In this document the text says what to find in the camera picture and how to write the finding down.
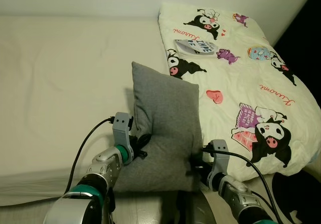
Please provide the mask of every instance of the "bed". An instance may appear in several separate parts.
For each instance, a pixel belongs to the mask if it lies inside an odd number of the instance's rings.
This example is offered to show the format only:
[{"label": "bed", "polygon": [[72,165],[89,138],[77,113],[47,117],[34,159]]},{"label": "bed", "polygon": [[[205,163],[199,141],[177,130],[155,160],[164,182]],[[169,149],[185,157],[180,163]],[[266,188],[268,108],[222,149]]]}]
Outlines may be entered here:
[{"label": "bed", "polygon": [[[204,146],[223,139],[230,152],[245,156],[263,174],[292,175],[317,157],[320,107],[253,19],[166,3],[159,27],[170,75],[199,85]],[[183,47],[182,40],[187,40]],[[199,51],[186,50],[196,45]],[[213,160],[210,155],[203,159]],[[240,181],[257,176],[236,157],[230,158],[227,172]]]},{"label": "bed", "polygon": [[[133,114],[133,60],[167,73],[156,19],[0,17],[0,206],[62,194],[87,133]],[[75,181],[109,145],[106,124]]]}]

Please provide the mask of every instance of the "metal bracket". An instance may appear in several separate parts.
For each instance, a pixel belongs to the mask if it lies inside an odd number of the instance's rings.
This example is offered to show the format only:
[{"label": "metal bracket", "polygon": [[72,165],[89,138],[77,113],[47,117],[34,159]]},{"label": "metal bracket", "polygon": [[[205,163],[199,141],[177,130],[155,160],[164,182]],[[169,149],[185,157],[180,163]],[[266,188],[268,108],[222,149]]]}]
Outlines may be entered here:
[{"label": "metal bracket", "polygon": [[129,141],[129,130],[131,129],[132,120],[133,117],[129,114],[117,112],[112,125],[115,146],[121,145],[128,152],[128,160],[124,163],[125,165],[128,165],[134,159],[134,151]]},{"label": "metal bracket", "polygon": [[[210,144],[213,146],[214,150],[218,151],[228,151],[227,144],[225,140],[212,140]],[[212,183],[214,176],[217,173],[224,173],[227,174],[227,166],[229,164],[230,156],[224,154],[217,154],[213,153],[214,161],[211,173],[207,177],[207,186],[210,188],[211,191],[213,187],[210,183]]]},{"label": "metal bracket", "polygon": [[234,218],[238,221],[240,213],[250,207],[262,208],[256,196],[245,184],[226,175],[220,182],[219,196],[231,207]]}]

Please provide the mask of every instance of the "gray cushion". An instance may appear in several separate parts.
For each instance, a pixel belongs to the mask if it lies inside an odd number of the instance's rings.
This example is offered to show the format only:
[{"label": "gray cushion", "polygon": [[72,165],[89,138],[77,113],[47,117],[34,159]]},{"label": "gray cushion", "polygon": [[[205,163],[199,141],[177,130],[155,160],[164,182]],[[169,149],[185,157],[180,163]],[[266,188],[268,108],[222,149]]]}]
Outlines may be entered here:
[{"label": "gray cushion", "polygon": [[189,157],[202,147],[199,87],[132,63],[137,136],[152,134],[148,156],[125,166],[115,191],[192,191]]}]

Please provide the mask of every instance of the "red heart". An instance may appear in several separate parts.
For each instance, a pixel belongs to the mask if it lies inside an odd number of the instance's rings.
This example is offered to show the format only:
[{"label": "red heart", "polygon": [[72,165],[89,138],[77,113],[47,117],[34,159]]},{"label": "red heart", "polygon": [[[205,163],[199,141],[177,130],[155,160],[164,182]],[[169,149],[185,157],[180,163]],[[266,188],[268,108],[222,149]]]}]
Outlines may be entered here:
[{"label": "red heart", "polygon": [[223,95],[219,90],[207,90],[206,95],[216,104],[220,104],[223,101]]}]

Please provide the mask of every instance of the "black cable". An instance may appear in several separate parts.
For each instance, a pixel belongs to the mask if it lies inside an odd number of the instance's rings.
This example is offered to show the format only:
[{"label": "black cable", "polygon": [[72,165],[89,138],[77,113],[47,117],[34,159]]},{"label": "black cable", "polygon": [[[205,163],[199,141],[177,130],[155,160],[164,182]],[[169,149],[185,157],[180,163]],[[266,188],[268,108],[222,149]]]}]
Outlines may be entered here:
[{"label": "black cable", "polygon": [[270,189],[262,175],[262,173],[259,171],[259,169],[250,161],[248,160],[247,158],[245,158],[244,156],[242,155],[239,155],[239,154],[236,154],[236,153],[232,153],[232,152],[227,152],[227,151],[219,151],[219,150],[213,150],[213,149],[209,149],[209,148],[203,148],[202,149],[203,152],[208,152],[208,153],[216,153],[216,154],[223,154],[223,155],[231,155],[231,156],[235,156],[235,157],[238,157],[238,158],[241,158],[242,160],[245,160],[247,163],[249,163],[253,169],[257,172],[257,174],[259,175],[260,179],[262,180],[262,183],[264,185],[264,188],[266,190],[266,193],[267,193],[267,196],[269,197],[269,200],[271,202],[271,207],[272,207],[272,210],[274,210],[274,214],[275,214],[275,217],[278,221],[279,224],[282,224],[282,220],[276,210],[276,206],[275,206],[275,203],[274,203],[274,200],[273,200],[273,197],[272,197],[272,194],[270,192]]},{"label": "black cable", "polygon": [[270,208],[270,210],[274,213],[274,210],[273,210],[272,206],[270,205],[270,203],[263,196],[261,196],[259,193],[255,192],[255,191],[252,191],[252,193],[254,195],[258,196],[261,200],[263,200],[265,202],[265,204]]},{"label": "black cable", "polygon": [[66,187],[66,190],[65,190],[65,194],[66,194],[66,193],[69,191],[69,189],[70,189],[71,182],[72,182],[72,179],[73,179],[73,176],[74,176],[74,172],[75,172],[75,167],[76,167],[77,161],[78,161],[78,159],[79,159],[80,153],[81,153],[81,151],[82,151],[82,148],[84,147],[86,141],[89,139],[89,137],[91,136],[91,134],[92,134],[99,126],[101,126],[103,123],[108,122],[108,121],[111,122],[111,123],[113,123],[113,122],[114,122],[114,119],[115,119],[115,117],[110,117],[110,118],[108,118],[108,119],[106,119],[106,120],[101,121],[99,124],[97,124],[97,125],[89,132],[89,134],[86,136],[86,138],[85,138],[84,141],[82,142],[82,144],[81,144],[81,146],[80,146],[80,148],[79,148],[79,150],[78,150],[78,153],[77,153],[77,155],[76,155],[76,158],[75,158],[75,160],[74,160],[74,163],[73,163],[73,165],[72,165],[72,167],[71,167],[70,176],[69,176],[68,184],[67,184],[67,187]]}]

